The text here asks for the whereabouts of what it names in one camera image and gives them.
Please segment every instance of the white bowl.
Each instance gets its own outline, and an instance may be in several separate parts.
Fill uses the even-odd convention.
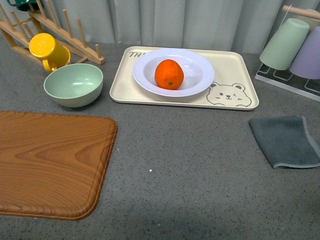
[[[176,61],[183,70],[182,85],[176,90],[161,88],[155,81],[155,71],[163,60]],[[200,54],[180,48],[162,48],[140,56],[134,63],[135,81],[151,93],[166,97],[186,97],[206,90],[215,79],[211,63]]]

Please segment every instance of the cup handle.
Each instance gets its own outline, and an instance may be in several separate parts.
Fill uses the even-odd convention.
[[[13,7],[17,6],[17,4],[11,4],[10,0],[6,0],[6,1],[8,2],[8,4],[10,4]]]
[[[44,69],[45,69],[48,73],[52,73],[54,70],[57,70],[56,67],[51,67],[51,66],[49,65],[49,62],[48,62],[47,59],[43,60],[42,63],[43,63]]]

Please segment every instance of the green cup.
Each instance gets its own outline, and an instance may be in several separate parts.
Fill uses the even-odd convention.
[[[34,10],[39,10],[39,6],[36,0],[15,0],[15,3],[11,3],[10,0],[6,0],[8,4],[13,7],[16,7],[18,10],[27,12],[30,10],[30,5]]]
[[[265,65],[286,70],[304,43],[310,25],[296,18],[287,19],[273,35],[260,55]]]

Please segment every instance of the dish towel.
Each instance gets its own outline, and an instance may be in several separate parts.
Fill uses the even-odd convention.
[[[274,169],[320,166],[320,148],[309,134],[304,116],[252,118],[249,125]]]

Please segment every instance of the mint green bowl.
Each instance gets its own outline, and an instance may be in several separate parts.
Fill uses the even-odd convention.
[[[103,87],[102,71],[91,64],[75,63],[58,68],[45,79],[45,92],[58,104],[78,108],[92,103]]]

